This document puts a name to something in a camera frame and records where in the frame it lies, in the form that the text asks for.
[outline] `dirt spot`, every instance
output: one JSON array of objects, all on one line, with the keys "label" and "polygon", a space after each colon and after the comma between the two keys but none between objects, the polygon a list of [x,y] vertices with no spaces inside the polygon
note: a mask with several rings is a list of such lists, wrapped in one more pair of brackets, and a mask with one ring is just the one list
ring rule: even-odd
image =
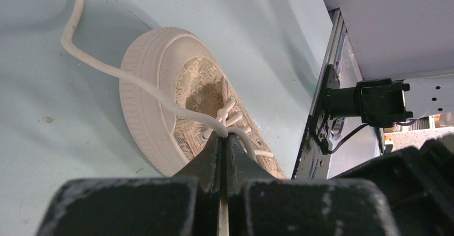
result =
[{"label": "dirt spot", "polygon": [[53,121],[55,121],[55,118],[52,118],[52,117],[43,117],[44,121],[48,124],[52,123]]}]

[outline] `wire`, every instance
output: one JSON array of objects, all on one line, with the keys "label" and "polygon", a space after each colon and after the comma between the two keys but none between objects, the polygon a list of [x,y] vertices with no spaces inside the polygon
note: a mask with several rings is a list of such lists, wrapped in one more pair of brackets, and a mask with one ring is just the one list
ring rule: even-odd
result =
[{"label": "wire", "polygon": [[253,159],[256,160],[253,144],[251,140],[247,137],[246,133],[244,133],[240,128],[237,127],[225,128],[223,124],[221,124],[219,121],[217,121],[215,118],[209,115],[187,110],[178,105],[177,103],[175,103],[174,101],[170,100],[161,90],[159,90],[150,82],[140,77],[136,77],[135,75],[130,74],[126,71],[105,64],[77,48],[72,42],[72,36],[79,23],[83,8],[84,0],[75,0],[74,10],[62,33],[62,45],[63,48],[69,54],[101,72],[136,84],[146,92],[150,93],[151,96],[155,97],[166,109],[168,109],[175,115],[207,125],[208,127],[212,128],[222,138],[226,138],[229,135],[229,132],[237,134],[241,141],[244,143],[246,152],[249,154],[251,158],[253,157]]},{"label": "wire", "polygon": [[359,132],[361,129],[363,129],[366,126],[368,126],[368,124],[362,124],[362,125],[356,127],[353,131],[351,131],[349,134],[347,134],[347,136],[343,137],[342,140],[339,141],[339,143],[336,145],[336,147],[333,150],[327,150],[327,153],[333,154],[334,152],[336,152],[342,146],[342,144],[344,144],[348,139],[350,139],[352,136],[354,136],[357,132]]},{"label": "wire", "polygon": [[397,122],[396,124],[400,125],[400,126],[411,126],[412,124],[416,123],[418,120],[419,119],[410,120],[410,122],[407,122],[407,123]]}]

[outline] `sneaker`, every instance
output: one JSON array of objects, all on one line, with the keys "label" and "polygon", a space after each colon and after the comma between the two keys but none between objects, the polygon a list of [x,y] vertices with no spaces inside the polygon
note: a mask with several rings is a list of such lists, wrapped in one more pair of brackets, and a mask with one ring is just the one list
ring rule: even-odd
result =
[{"label": "sneaker", "polygon": [[[254,144],[257,162],[276,178],[286,178],[216,59],[195,35],[173,27],[145,33],[126,51],[122,70],[157,85],[183,108],[242,128]],[[201,123],[175,116],[147,92],[121,79],[120,99],[134,140],[165,176],[192,160],[212,132]],[[220,109],[228,116],[218,117]]]}]

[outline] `black mechanical device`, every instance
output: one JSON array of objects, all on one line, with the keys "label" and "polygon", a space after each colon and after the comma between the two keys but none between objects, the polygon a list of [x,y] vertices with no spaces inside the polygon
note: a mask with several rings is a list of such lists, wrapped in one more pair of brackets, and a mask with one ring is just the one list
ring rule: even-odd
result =
[{"label": "black mechanical device", "polygon": [[330,180],[276,180],[213,133],[171,178],[67,182],[37,235],[217,235],[226,220],[230,235],[454,235],[453,151],[450,135]]}]

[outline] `black cable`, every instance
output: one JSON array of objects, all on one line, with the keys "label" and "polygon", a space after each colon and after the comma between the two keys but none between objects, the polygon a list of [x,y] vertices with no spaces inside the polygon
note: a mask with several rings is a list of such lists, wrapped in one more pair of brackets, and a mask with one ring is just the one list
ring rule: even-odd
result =
[{"label": "black cable", "polygon": [[408,123],[397,122],[396,124],[397,124],[397,125],[400,125],[400,126],[411,126],[412,124],[416,123],[418,120],[419,120],[419,119],[411,120],[411,121],[408,122]]},{"label": "black cable", "polygon": [[353,131],[351,131],[349,134],[347,134],[347,136],[343,137],[342,140],[340,140],[340,142],[337,144],[337,146],[333,150],[327,150],[327,153],[333,154],[334,152],[336,152],[342,146],[342,144],[344,144],[344,142],[346,142],[348,139],[350,139],[352,136],[354,136],[357,132],[359,132],[361,129],[363,129],[366,126],[368,126],[368,124],[362,124],[362,125],[356,127]]}]

